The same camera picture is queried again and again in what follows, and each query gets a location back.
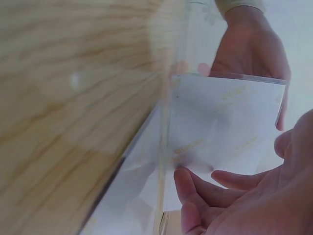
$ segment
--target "finger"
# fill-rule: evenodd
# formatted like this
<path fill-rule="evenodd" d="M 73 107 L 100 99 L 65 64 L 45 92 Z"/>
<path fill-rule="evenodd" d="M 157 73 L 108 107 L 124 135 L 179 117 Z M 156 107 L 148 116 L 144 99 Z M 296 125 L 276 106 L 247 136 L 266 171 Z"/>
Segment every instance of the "finger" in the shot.
<path fill-rule="evenodd" d="M 189 172 L 198 194 L 211 207 L 227 208 L 245 193 L 245 191 L 242 190 L 224 189 L 218 187 L 202 180 L 190 170 Z"/>
<path fill-rule="evenodd" d="M 282 133 L 275 140 L 274 149 L 276 154 L 281 158 L 285 157 L 285 151 L 287 149 L 288 144 L 291 142 L 291 132 L 292 129 Z"/>
<path fill-rule="evenodd" d="M 184 235 L 203 235 L 205 228 L 201 226 L 201 217 L 197 207 L 186 202 L 181 208 L 181 232 Z"/>
<path fill-rule="evenodd" d="M 216 216 L 222 213 L 222 210 L 211 208 L 197 193 L 196 187 L 187 169 L 180 168 L 175 170 L 174 179 L 180 202 L 183 205 L 185 203 L 194 204 L 200 214 L 202 225 L 207 228 Z"/>
<path fill-rule="evenodd" d="M 285 113 L 287 111 L 287 101 L 288 101 L 288 86 L 286 87 L 286 90 L 284 93 L 284 97 L 283 97 L 283 101 L 282 101 L 282 107 L 281 107 L 281 110 L 279 113 L 278 122 L 276 124 L 276 128 L 279 131 L 284 130 L 284 118 L 285 118 Z"/>
<path fill-rule="evenodd" d="M 268 171 L 256 175 L 240 175 L 222 170 L 215 170 L 211 177 L 227 188 L 252 190 L 258 186 Z"/>

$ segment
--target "sheet of paper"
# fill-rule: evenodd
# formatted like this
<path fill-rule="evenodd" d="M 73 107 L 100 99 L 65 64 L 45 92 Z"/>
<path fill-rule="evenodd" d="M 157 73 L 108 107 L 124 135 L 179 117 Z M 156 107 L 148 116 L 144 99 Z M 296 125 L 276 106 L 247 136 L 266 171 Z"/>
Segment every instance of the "sheet of paper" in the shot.
<path fill-rule="evenodd" d="M 268 136 L 275 130 L 285 90 L 281 84 L 191 74 L 177 79 L 164 211 L 181 208 L 173 179 L 179 166 L 210 182 L 214 169 L 253 174 L 267 149 Z M 159 138 L 157 105 L 126 150 L 121 169 L 82 235 L 152 234 Z"/>
<path fill-rule="evenodd" d="M 173 94 L 170 125 L 172 158 L 167 171 L 164 211 L 181 208 L 174 169 L 188 167 L 215 183 L 214 169 L 253 174 L 275 130 L 285 86 L 281 84 L 184 75 Z M 149 157 L 157 157 L 150 152 Z M 153 206 L 157 171 L 140 197 Z"/>

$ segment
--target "hand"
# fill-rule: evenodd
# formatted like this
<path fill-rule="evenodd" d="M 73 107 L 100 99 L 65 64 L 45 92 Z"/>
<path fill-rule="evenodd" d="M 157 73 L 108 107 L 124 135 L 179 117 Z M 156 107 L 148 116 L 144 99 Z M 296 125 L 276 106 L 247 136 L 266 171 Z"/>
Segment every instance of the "hand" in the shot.
<path fill-rule="evenodd" d="M 284 163 L 254 176 L 214 171 L 230 189 L 174 173 L 184 235 L 313 234 L 313 111 L 275 141 Z"/>
<path fill-rule="evenodd" d="M 290 80 L 284 47 L 263 13 L 239 6 L 226 12 L 228 29 L 217 51 L 211 71 L 238 73 Z M 286 100 L 277 124 L 283 129 Z"/>

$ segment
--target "light wood table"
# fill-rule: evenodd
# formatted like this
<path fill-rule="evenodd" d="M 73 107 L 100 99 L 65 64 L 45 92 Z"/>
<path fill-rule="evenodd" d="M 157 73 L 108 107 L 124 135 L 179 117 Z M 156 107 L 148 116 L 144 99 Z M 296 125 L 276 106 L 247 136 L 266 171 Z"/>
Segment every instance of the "light wood table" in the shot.
<path fill-rule="evenodd" d="M 0 2 L 0 234 L 78 233 L 174 63 L 179 2 Z"/>

